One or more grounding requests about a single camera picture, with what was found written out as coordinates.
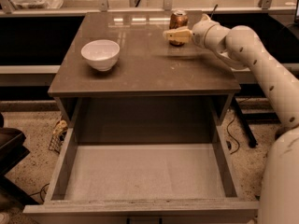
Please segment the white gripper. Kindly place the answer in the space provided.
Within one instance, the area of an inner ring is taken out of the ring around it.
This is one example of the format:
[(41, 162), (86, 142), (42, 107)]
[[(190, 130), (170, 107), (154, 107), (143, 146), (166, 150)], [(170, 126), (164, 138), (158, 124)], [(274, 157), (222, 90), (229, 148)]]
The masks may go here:
[(202, 14), (202, 18), (197, 22), (192, 30), (187, 27), (170, 29), (163, 32), (163, 37), (171, 42), (188, 43), (192, 39), (193, 43), (202, 48), (216, 52), (217, 49), (224, 49), (224, 40), (229, 29), (212, 21), (207, 14)]

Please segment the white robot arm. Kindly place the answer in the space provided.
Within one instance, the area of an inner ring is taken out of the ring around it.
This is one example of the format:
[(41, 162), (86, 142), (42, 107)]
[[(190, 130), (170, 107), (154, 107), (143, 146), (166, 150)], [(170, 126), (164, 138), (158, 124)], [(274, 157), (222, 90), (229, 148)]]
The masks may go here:
[(167, 30), (164, 38), (192, 41), (234, 69), (248, 68), (254, 75), (283, 126), (283, 134), (268, 152), (258, 224), (299, 224), (299, 80), (248, 26), (229, 29), (204, 14), (192, 28)]

